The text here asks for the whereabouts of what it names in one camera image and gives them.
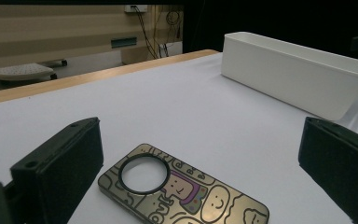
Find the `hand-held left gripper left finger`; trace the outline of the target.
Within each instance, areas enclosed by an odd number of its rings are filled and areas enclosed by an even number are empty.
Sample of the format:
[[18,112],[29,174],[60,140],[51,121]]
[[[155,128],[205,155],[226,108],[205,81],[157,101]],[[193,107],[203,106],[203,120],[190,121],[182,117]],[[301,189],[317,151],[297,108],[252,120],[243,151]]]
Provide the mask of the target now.
[[63,128],[10,168],[21,222],[66,224],[102,167],[99,120]]

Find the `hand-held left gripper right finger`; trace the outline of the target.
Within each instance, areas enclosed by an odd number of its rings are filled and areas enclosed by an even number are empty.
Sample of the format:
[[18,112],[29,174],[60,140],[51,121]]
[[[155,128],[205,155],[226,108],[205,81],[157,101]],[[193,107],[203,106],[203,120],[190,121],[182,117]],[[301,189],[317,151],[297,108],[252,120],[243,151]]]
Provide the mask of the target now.
[[358,133],[324,119],[305,118],[300,167],[358,224]]

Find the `white plastic bin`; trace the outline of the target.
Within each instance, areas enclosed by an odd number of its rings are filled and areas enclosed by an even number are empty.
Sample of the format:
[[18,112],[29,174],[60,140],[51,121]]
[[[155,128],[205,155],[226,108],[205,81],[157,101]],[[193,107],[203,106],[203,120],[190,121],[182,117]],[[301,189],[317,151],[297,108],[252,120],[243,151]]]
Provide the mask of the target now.
[[329,120],[358,96],[358,59],[248,32],[225,35],[221,73]]

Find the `white table sheet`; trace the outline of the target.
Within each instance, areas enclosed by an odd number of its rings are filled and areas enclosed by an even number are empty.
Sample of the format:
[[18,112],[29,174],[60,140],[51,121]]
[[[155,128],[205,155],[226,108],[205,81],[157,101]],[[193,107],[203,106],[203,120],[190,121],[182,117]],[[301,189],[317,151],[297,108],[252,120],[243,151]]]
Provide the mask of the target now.
[[148,143],[264,203],[270,224],[352,224],[298,164],[306,114],[224,77],[220,54],[119,75],[105,70],[7,91],[0,181],[66,125],[101,122],[104,163]]

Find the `wooden desk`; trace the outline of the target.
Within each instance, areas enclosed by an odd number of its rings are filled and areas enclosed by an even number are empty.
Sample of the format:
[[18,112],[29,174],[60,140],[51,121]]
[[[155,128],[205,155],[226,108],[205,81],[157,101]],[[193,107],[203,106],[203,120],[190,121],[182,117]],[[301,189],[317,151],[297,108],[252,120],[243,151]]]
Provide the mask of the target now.
[[[183,12],[149,6],[0,6],[0,68],[54,61],[57,78],[75,76],[183,52]],[[113,38],[137,37],[135,46],[111,48]],[[0,81],[0,90],[50,81]]]

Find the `white wall socket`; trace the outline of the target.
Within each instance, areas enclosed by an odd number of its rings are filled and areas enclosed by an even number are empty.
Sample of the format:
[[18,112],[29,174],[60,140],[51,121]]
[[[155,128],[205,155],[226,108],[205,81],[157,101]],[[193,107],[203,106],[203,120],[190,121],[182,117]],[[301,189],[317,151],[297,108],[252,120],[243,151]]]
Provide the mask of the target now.
[[126,5],[124,11],[126,13],[145,13],[148,10],[148,5]]

